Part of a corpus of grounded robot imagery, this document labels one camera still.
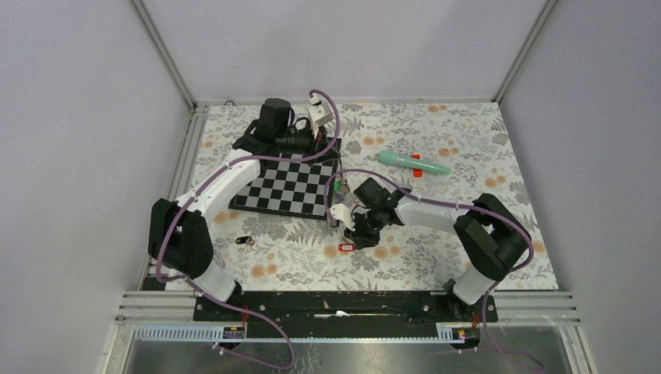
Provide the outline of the key with red tag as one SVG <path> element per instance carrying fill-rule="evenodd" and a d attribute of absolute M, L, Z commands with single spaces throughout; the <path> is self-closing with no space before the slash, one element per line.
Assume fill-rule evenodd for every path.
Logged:
<path fill-rule="evenodd" d="M 338 245 L 338 251 L 340 253 L 351 253 L 356 250 L 355 243 L 344 242 Z"/>

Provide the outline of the keyring with coloured key tags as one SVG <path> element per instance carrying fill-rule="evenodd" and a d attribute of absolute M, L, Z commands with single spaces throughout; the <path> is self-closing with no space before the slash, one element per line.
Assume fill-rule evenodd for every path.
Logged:
<path fill-rule="evenodd" d="M 343 203 L 347 199 L 349 194 L 348 183 L 341 173 L 344 169 L 343 161 L 339 158 L 336 161 L 336 168 L 334 169 L 333 176 L 329 179 L 330 189 L 333 192 L 332 202 L 333 203 Z"/>

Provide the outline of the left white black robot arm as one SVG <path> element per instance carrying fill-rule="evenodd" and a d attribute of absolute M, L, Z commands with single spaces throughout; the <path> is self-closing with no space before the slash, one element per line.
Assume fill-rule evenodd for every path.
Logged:
<path fill-rule="evenodd" d="M 291 104 L 266 99 L 258 118 L 247 125 L 218 168 L 180 197 L 161 198 L 152 206 L 147 251 L 157 262 L 158 281 L 188 281 L 213 299 L 211 308 L 220 318 L 239 315 L 242 300 L 233 294 L 239 284 L 213 260 L 210 223 L 260 176 L 267 162 L 280 162 L 283 154 L 295 153 L 296 162 L 313 163 L 330 154 L 340 132 L 337 105 L 323 91 L 311 90 L 305 121 L 304 129 L 296 129 Z"/>

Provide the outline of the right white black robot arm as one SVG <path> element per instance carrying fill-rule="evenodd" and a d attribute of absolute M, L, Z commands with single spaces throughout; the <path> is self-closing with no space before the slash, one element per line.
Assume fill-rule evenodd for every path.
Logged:
<path fill-rule="evenodd" d="M 532 247 L 532 238 L 514 215 L 494 195 L 483 193 L 471 203 L 450 203 L 414 196 L 410 189 L 389 191 L 373 178 L 355 191 L 363 211 L 342 203 L 328 210 L 341 222 L 344 237 L 356 249 L 379 244 L 387 226 L 416 226 L 454 234 L 470 265 L 452 287 L 447 300 L 451 317 L 466 321 L 478 310 L 478 300 L 509 273 Z"/>

